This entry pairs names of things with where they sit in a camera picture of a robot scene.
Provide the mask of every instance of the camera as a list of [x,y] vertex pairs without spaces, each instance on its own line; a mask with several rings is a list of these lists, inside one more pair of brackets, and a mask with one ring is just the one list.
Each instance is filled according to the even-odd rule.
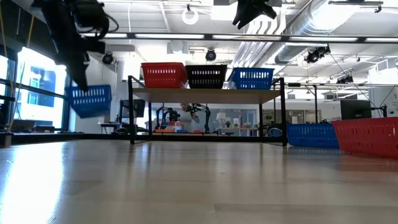
[[308,51],[308,55],[304,58],[304,60],[307,63],[315,63],[329,53],[329,45],[327,45],[327,47],[317,47],[315,50]]
[[212,62],[214,60],[216,60],[216,52],[214,51],[214,49],[208,49],[207,53],[206,53],[206,61],[208,62]]
[[102,62],[105,65],[112,65],[116,63],[116,58],[112,56],[112,52],[106,52],[104,57],[102,58]]

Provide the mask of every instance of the orange object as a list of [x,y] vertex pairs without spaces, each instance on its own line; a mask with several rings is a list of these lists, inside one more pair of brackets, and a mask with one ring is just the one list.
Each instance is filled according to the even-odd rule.
[[333,121],[340,149],[398,159],[398,118]]
[[156,133],[173,133],[172,129],[157,129],[155,130]]
[[185,88],[188,80],[183,63],[142,63],[146,88]]

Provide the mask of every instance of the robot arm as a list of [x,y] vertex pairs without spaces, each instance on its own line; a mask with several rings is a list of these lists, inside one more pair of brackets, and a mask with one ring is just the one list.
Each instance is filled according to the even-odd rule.
[[[155,129],[161,129],[160,128],[160,123],[159,123],[159,113],[163,109],[164,109],[164,107],[162,106],[162,107],[160,107],[159,109],[156,110],[156,126],[155,126]],[[171,121],[177,121],[178,118],[180,117],[180,115],[175,110],[173,110],[173,108],[167,108],[167,111],[162,116],[162,123],[166,122],[167,114],[169,114],[169,121],[170,122]]]
[[202,111],[202,112],[206,113],[205,133],[210,133],[209,119],[210,119],[211,112],[209,110],[209,107],[207,107],[205,105],[201,105],[199,103],[192,103],[192,106],[190,108],[191,114],[195,113],[196,111]]
[[[105,53],[105,43],[99,41],[109,32],[109,19],[104,4],[97,0],[34,0],[32,8],[43,13],[57,55],[56,64],[67,67],[67,74],[83,90],[88,90],[85,70],[90,62],[87,51]],[[96,32],[94,37],[83,37],[76,28]]]

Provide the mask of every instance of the cable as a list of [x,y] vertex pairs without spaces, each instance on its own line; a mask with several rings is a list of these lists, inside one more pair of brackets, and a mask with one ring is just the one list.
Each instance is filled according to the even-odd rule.
[[[1,24],[1,35],[2,35],[2,41],[3,41],[3,47],[4,47],[4,56],[6,56],[6,58],[8,58],[7,56],[7,45],[6,45],[6,35],[4,34],[4,23],[2,20],[2,9],[1,9],[1,5],[0,5],[0,24]],[[9,79],[10,79],[10,86],[11,86],[11,96],[14,96],[14,86],[12,84],[12,76],[9,75]]]
[[210,121],[211,121],[211,125],[213,126],[213,132],[215,132],[216,128],[214,127],[214,123],[213,123],[213,119],[211,118],[211,115],[210,115]]
[[387,96],[385,97],[385,99],[381,102],[380,107],[383,105],[383,103],[385,102],[385,100],[387,99],[387,97],[391,94],[391,92],[394,90],[394,88],[396,87],[397,84],[394,84],[394,86],[391,88],[390,92],[387,94]]
[[[331,56],[331,57],[333,58],[333,60],[336,62],[336,65],[340,68],[340,70],[341,70],[346,76],[348,76],[347,73],[342,69],[342,67],[338,64],[338,62],[336,61],[336,59],[334,58],[334,56],[333,56],[331,53],[330,53],[330,56]],[[367,96],[362,92],[362,90],[361,90],[355,83],[353,83],[353,85],[361,92],[362,95],[364,95],[364,96],[366,97],[366,99],[369,100],[369,102],[371,102],[371,104],[372,104],[375,108],[377,108],[377,106],[369,99],[369,97],[367,97]]]
[[116,22],[116,19],[114,19],[112,16],[110,16],[110,15],[107,14],[107,13],[105,13],[105,14],[106,14],[106,16],[107,16],[110,20],[112,20],[112,21],[116,24],[116,28],[113,29],[113,30],[109,30],[109,32],[115,32],[115,31],[117,31],[117,30],[119,29],[119,24],[118,24],[118,22]]
[[[29,35],[27,37],[27,42],[26,42],[26,48],[29,48],[29,45],[30,45],[30,38],[32,37],[34,19],[35,19],[35,17],[32,14],[32,19],[30,21]],[[17,94],[17,98],[16,98],[17,101],[18,101],[18,98],[19,98],[19,94],[21,92],[22,77],[24,76],[24,73],[25,73],[25,64],[24,64],[24,67],[22,69],[21,77],[19,79],[18,94]],[[19,111],[19,108],[17,107],[17,105],[18,105],[18,103],[15,103],[14,109],[13,109],[13,111],[11,113],[11,122],[10,122],[9,130],[12,129],[12,125],[14,124],[14,115],[15,115],[16,110],[18,110],[19,118],[21,118],[21,112]]]
[[197,12],[200,12],[200,13],[203,13],[203,14],[206,14],[206,15],[211,16],[211,13],[210,13],[210,12],[205,12],[205,11],[202,11],[202,10],[197,10]]
[[93,32],[94,30],[95,30],[94,28],[91,28],[91,29],[86,30],[86,31],[78,30],[78,32],[79,32],[79,34],[88,34],[88,33]]

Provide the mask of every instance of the ceiling pipe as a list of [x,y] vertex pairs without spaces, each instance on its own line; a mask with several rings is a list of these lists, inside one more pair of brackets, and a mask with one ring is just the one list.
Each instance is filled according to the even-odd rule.
[[[284,35],[328,35],[346,22],[356,11],[357,6],[329,5],[328,0],[313,0],[297,17],[297,20],[286,29]],[[272,44],[265,57],[255,66],[264,63],[290,63],[306,46],[288,46],[281,43]]]
[[[279,24],[276,20],[271,21],[270,28],[266,34],[281,34],[286,28],[286,16],[283,10],[279,14]],[[248,67],[253,67],[256,62],[265,54],[268,47],[271,45],[269,42],[261,42],[258,48],[253,52],[251,59],[248,60]]]
[[[261,25],[262,25],[261,21],[254,21],[253,30],[252,30],[251,34],[257,34],[259,32],[259,30],[261,29]],[[250,52],[249,48],[250,48],[252,43],[251,42],[245,42],[245,43],[246,44],[242,48],[241,56],[239,58],[237,58],[236,62],[233,64],[234,67],[240,67],[241,66],[241,62],[243,61],[245,56]]]
[[[251,21],[249,23],[249,28],[248,28],[248,31],[246,32],[246,34],[251,34],[253,28],[254,28],[254,21]],[[236,55],[235,55],[234,59],[232,59],[232,63],[231,64],[232,64],[233,67],[237,67],[238,66],[236,61],[241,58],[242,52],[243,52],[243,48],[245,48],[246,44],[247,44],[247,42],[241,42],[241,45],[238,48],[238,52],[236,52]]]
[[162,2],[159,3],[159,7],[160,7],[160,10],[162,11],[162,17],[163,17],[164,24],[166,26],[167,32],[171,32],[170,26],[169,26],[169,21],[167,20],[166,13],[165,13],[165,10],[164,10],[164,5],[163,5]]
[[[258,34],[264,34],[266,32],[266,30],[268,29],[268,23],[269,21],[261,21],[261,27],[259,29]],[[249,43],[249,47],[248,47],[248,52],[243,55],[243,58],[241,59],[240,63],[239,63],[239,67],[247,67],[248,66],[248,60],[253,56],[252,52],[254,53],[254,51],[256,49],[258,49],[259,45],[261,43],[260,42],[251,42]]]

